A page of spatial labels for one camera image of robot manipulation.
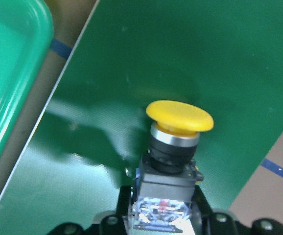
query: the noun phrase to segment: bolt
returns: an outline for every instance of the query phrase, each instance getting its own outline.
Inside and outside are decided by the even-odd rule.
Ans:
[[[118,218],[116,218],[116,217],[114,217],[114,216],[110,216],[110,217],[108,218],[108,221],[107,221],[107,223],[108,223],[109,225],[115,225],[115,224],[117,224],[117,222],[118,222]]]
[[[224,214],[216,214],[215,216],[216,220],[219,221],[219,222],[226,222],[228,219],[226,217],[226,215]]]
[[[272,224],[271,224],[269,221],[267,221],[267,220],[261,221],[261,222],[260,222],[260,225],[261,225],[261,227],[262,227],[263,229],[265,229],[265,230],[272,230],[272,229],[273,229]]]
[[[64,228],[65,235],[73,235],[74,233],[76,233],[76,231],[77,231],[77,227],[73,224],[68,224]]]

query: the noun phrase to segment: green board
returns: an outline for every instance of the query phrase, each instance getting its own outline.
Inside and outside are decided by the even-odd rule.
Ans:
[[[0,155],[53,36],[42,0],[0,0]]]
[[[113,210],[159,99],[213,116],[195,157],[227,209],[283,130],[283,2],[101,1],[1,197],[0,234]]]

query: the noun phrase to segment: metal screw head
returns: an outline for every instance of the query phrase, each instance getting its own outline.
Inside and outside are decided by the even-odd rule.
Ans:
[[[221,213],[216,214],[215,218],[219,222],[226,222],[228,220],[226,215],[225,214],[221,214]]]
[[[107,223],[109,225],[115,225],[118,222],[118,218],[114,217],[114,216],[110,216],[107,220]]]
[[[76,233],[77,231],[77,227],[73,224],[68,224],[67,226],[65,226],[63,233],[65,235],[72,235],[74,233]]]
[[[261,227],[262,227],[263,229],[265,229],[265,230],[272,230],[272,229],[273,229],[272,224],[271,224],[269,221],[267,221],[267,220],[261,221],[261,222],[260,222],[260,225],[261,225]]]

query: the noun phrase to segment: blue tape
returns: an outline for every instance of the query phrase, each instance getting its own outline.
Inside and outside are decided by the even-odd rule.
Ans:
[[[272,171],[273,173],[281,176],[283,178],[283,167],[275,164],[274,162],[268,160],[268,159],[264,159],[263,162],[261,163],[261,166],[263,166],[264,168]]]
[[[68,59],[69,55],[71,54],[72,48],[54,38],[51,42],[50,50],[54,51],[61,57]]]

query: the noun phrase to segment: green plastic container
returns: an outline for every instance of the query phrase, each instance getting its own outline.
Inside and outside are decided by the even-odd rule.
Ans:
[[[52,37],[42,0],[0,0],[0,155]]]

